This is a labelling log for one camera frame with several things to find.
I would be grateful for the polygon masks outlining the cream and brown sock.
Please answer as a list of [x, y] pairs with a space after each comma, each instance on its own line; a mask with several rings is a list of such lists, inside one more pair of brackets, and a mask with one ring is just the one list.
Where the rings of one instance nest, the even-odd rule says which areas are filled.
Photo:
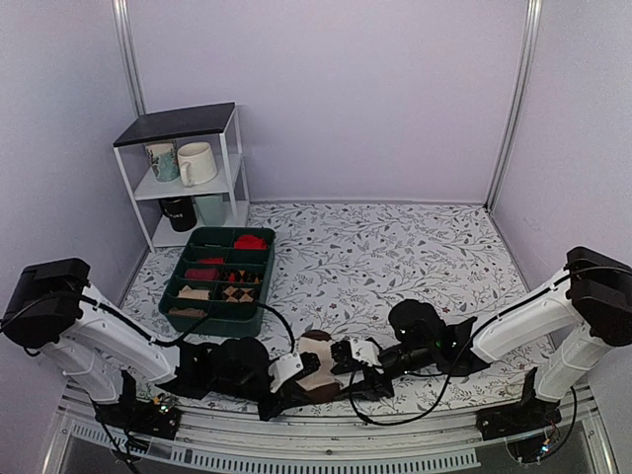
[[299, 353], [315, 354], [320, 363], [316, 371], [297, 380], [313, 404], [333, 402], [341, 393], [342, 382], [332, 372], [335, 364], [332, 358], [333, 344], [330, 334], [320, 330], [306, 331], [298, 339]]

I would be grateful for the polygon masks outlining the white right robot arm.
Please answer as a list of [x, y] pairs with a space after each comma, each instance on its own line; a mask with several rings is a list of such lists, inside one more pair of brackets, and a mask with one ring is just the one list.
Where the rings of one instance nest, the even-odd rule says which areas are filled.
[[570, 328], [553, 356], [526, 378], [527, 395], [512, 406], [511, 422], [530, 431], [547, 417], [548, 403], [560, 401], [601, 357], [630, 345], [631, 269], [576, 247], [552, 278], [486, 319], [448, 325], [430, 303], [405, 299], [391, 308], [388, 321], [397, 345], [382, 350], [356, 339], [334, 343], [334, 373], [373, 368], [395, 378], [433, 365], [441, 373], [465, 377], [527, 343]]

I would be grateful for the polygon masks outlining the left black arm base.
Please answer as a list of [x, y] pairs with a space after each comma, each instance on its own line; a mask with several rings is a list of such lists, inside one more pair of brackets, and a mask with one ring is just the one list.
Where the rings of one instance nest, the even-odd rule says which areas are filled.
[[141, 434], [174, 440], [182, 412], [176, 407], [177, 399], [159, 394], [151, 400], [136, 398], [136, 381], [125, 370], [122, 392], [114, 404], [97, 403], [95, 418], [107, 426], [122, 429], [126, 434]]

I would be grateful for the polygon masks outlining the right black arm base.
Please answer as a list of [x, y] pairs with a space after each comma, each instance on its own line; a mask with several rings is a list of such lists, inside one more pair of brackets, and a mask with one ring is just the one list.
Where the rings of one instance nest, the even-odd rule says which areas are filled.
[[521, 398], [517, 402], [477, 412], [476, 428], [483, 440], [519, 435], [561, 422], [559, 401], [546, 402], [536, 398], [535, 374], [536, 368], [525, 377]]

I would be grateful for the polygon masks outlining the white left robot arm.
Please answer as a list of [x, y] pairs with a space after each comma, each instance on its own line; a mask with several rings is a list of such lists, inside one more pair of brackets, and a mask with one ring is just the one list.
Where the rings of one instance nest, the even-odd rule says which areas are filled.
[[146, 407], [124, 391], [123, 374], [109, 356], [130, 366], [161, 390], [190, 399], [210, 393], [254, 401], [267, 421], [305, 402], [285, 385], [314, 372], [314, 353], [270, 359], [257, 339], [220, 344], [172, 341], [125, 316], [88, 279], [90, 267], [76, 258], [24, 268], [1, 321], [1, 332], [27, 350], [52, 359], [125, 428], [146, 421]]

